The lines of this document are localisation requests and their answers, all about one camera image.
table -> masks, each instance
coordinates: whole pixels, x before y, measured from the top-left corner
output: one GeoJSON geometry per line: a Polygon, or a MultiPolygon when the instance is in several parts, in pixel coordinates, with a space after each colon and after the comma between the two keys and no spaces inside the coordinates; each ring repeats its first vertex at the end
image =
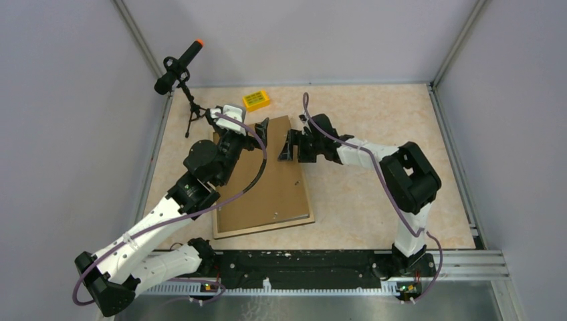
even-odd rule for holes
{"type": "MultiPolygon", "coordinates": [[[[338,134],[352,134],[383,145],[401,146],[416,142],[443,186],[429,214],[428,230],[444,248],[474,248],[469,222],[461,202],[455,177],[441,138],[425,84],[353,86],[280,86],[199,88],[191,90],[195,102],[204,108],[240,104],[242,96],[265,89],[271,105],[246,116],[246,123],[265,117],[290,116],[292,127],[302,127],[302,94],[310,94],[311,115],[325,113],[338,134]]],[[[154,176],[146,203],[148,213],[175,181],[185,173],[183,159],[196,141],[210,137],[206,120],[191,124],[189,102],[177,90],[171,104],[154,176]]],[[[210,239],[221,249],[389,249],[396,235],[398,218],[376,174],[357,167],[325,161],[303,164],[316,222],[275,231],[213,239],[212,217],[204,214],[166,239],[159,248],[194,237],[210,239]]],[[[428,248],[436,248],[427,240],[428,248]]]]}

yellow box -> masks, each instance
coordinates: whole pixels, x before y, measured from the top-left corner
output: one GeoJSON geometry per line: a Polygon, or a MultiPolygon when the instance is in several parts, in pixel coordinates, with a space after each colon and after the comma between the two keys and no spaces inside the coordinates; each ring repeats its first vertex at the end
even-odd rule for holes
{"type": "Polygon", "coordinates": [[[244,101],[244,107],[246,107],[246,111],[248,112],[253,112],[254,110],[266,107],[270,103],[265,90],[260,90],[259,92],[244,96],[242,97],[242,100],[244,101]]]}

robotic arm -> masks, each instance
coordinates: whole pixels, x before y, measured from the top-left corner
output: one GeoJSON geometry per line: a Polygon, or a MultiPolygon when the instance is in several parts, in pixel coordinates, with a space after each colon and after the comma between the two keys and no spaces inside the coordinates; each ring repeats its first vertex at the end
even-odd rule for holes
{"type": "MultiPolygon", "coordinates": [[[[304,108],[309,116],[308,97],[305,93],[304,108]]],[[[292,160],[297,146],[300,163],[315,163],[317,155],[322,154],[327,161],[376,170],[392,204],[399,209],[398,233],[392,245],[394,268],[402,274],[412,272],[425,254],[425,233],[421,232],[425,231],[431,204],[441,188],[439,176],[419,146],[414,142],[400,147],[384,146],[352,135],[338,136],[325,114],[310,120],[306,115],[300,115],[303,131],[288,132],[278,160],[292,160]]]]}
{"type": "MultiPolygon", "coordinates": [[[[75,259],[79,273],[85,274],[83,285],[103,315],[119,313],[139,294],[163,281],[199,268],[212,268],[215,252],[202,239],[192,239],[175,251],[148,258],[169,235],[210,210],[220,196],[214,187],[228,182],[243,149],[265,149],[268,118],[255,126],[261,144],[246,135],[240,125],[245,117],[243,108],[224,105],[207,110],[205,116],[219,134],[219,143],[196,142],[183,161],[187,172],[144,219],[105,248],[95,253],[83,252],[75,259]]],[[[256,179],[242,194],[255,184],[264,167],[265,159],[256,179]]]]}

brown board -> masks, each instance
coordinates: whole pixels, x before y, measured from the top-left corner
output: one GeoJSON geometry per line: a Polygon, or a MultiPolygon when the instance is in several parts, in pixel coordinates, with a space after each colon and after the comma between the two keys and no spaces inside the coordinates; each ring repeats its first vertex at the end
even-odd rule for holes
{"type": "MultiPolygon", "coordinates": [[[[297,160],[279,162],[288,130],[288,116],[269,120],[267,128],[267,163],[256,185],[244,196],[213,213],[215,238],[313,223],[307,185],[297,160]]],[[[213,141],[218,142],[218,135],[213,141]]],[[[243,150],[227,185],[217,187],[218,202],[242,191],[256,176],[262,163],[262,151],[243,150]]]]}

white wall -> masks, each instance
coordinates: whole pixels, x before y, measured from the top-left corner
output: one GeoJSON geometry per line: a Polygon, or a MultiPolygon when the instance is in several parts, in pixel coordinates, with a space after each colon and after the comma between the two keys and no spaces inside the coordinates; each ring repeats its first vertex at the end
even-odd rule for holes
{"type": "Polygon", "coordinates": [[[567,2],[492,1],[440,88],[488,243],[530,320],[565,320],[567,2]]]}
{"type": "Polygon", "coordinates": [[[73,260],[132,218],[164,99],[108,0],[3,1],[0,70],[0,319],[93,320],[73,260]]]}
{"type": "Polygon", "coordinates": [[[160,62],[204,40],[191,86],[428,82],[475,2],[126,1],[160,62]]]}

